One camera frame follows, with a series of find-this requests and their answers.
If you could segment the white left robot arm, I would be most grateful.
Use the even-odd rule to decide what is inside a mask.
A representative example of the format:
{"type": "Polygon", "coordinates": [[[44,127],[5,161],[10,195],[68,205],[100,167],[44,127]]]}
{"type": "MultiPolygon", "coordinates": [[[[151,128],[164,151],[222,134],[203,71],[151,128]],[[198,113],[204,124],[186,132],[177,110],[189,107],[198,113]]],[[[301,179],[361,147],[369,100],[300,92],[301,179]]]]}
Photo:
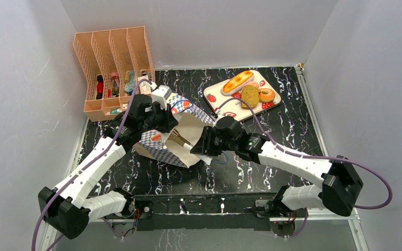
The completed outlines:
{"type": "Polygon", "coordinates": [[[38,193],[41,219],[68,239],[78,237],[87,225],[109,214],[132,216],[132,195],[117,189],[94,200],[88,195],[102,176],[132,147],[144,133],[156,130],[169,133],[178,125],[168,97],[137,94],[128,109],[119,113],[104,128],[94,149],[69,176],[38,193]]]}

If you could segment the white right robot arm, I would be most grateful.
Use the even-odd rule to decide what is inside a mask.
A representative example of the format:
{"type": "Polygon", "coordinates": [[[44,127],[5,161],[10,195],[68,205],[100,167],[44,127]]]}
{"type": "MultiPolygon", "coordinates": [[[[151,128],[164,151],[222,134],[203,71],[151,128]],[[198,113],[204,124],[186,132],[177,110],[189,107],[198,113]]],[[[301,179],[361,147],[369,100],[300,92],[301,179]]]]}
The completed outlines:
{"type": "Polygon", "coordinates": [[[349,216],[363,188],[363,181],[352,163],[343,157],[327,159],[311,156],[270,141],[266,135],[249,133],[232,117],[205,126],[192,154],[218,156],[233,151],[241,159],[272,166],[304,178],[310,185],[284,186],[260,215],[274,210],[280,216],[303,208],[328,209],[349,216]]]}

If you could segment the pink frosted fake donut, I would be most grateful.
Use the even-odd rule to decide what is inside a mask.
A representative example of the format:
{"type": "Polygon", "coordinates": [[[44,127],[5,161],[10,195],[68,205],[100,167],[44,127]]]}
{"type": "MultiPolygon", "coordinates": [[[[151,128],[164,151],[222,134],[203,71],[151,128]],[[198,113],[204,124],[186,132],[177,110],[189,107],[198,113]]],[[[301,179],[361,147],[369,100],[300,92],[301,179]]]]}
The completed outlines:
{"type": "Polygon", "coordinates": [[[248,82],[248,83],[246,83],[246,86],[247,86],[247,85],[253,86],[253,87],[255,87],[256,89],[259,89],[259,83],[255,82],[255,81],[248,82]]]}

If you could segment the brown fake bread slice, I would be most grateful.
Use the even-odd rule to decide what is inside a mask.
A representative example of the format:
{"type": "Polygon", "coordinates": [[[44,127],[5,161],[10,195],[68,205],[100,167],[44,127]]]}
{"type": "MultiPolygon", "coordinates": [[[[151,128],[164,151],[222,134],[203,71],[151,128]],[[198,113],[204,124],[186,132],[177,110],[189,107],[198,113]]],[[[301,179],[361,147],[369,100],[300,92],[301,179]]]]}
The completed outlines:
{"type": "Polygon", "coordinates": [[[241,99],[247,104],[241,103],[243,109],[253,109],[260,102],[259,90],[253,86],[245,85],[241,92],[241,99]]]}

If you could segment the brown fake donut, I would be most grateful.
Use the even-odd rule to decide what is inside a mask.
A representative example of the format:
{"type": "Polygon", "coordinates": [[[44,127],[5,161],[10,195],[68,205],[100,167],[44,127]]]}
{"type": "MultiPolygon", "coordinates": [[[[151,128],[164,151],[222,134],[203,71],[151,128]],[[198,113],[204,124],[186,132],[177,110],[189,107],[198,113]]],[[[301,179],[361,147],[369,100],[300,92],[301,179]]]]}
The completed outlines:
{"type": "Polygon", "coordinates": [[[262,103],[272,102],[276,97],[275,91],[269,88],[259,89],[259,100],[262,103]]]}

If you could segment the checkered brown paper bag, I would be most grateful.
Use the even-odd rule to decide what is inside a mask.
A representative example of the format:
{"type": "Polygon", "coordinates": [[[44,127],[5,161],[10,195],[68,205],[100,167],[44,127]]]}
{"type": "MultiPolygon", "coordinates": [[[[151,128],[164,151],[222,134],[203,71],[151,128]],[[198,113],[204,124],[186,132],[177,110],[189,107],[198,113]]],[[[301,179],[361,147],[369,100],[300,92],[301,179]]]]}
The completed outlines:
{"type": "Polygon", "coordinates": [[[139,155],[178,167],[189,168],[199,161],[210,165],[212,157],[192,154],[191,149],[201,138],[203,128],[214,125],[214,119],[178,94],[172,93],[167,103],[178,125],[171,133],[160,133],[157,130],[143,133],[133,149],[139,155]]]}

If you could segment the long glazed fake bread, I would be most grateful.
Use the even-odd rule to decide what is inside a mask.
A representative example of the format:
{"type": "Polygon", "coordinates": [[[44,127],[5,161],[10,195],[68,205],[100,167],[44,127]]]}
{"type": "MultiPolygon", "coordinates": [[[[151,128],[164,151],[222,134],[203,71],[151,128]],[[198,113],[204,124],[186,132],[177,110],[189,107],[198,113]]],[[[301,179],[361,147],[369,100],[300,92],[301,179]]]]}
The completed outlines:
{"type": "Polygon", "coordinates": [[[243,71],[225,83],[221,89],[221,93],[225,96],[231,96],[242,90],[245,84],[253,80],[254,73],[252,71],[243,71]]]}

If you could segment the metal tongs white handles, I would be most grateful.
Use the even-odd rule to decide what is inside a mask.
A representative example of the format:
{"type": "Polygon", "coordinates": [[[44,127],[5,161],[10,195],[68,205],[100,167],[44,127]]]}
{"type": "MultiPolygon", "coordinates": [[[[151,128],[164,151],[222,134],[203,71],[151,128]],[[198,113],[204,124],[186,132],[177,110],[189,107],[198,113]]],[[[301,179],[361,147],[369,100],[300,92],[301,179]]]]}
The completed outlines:
{"type": "Polygon", "coordinates": [[[189,154],[196,156],[197,158],[202,160],[205,164],[210,165],[212,163],[213,159],[211,157],[191,153],[193,146],[191,145],[191,143],[188,140],[183,138],[176,129],[174,129],[172,131],[172,133],[169,136],[169,139],[171,141],[174,141],[176,144],[180,145],[181,147],[183,147],[185,149],[185,151],[187,151],[189,154]]]}

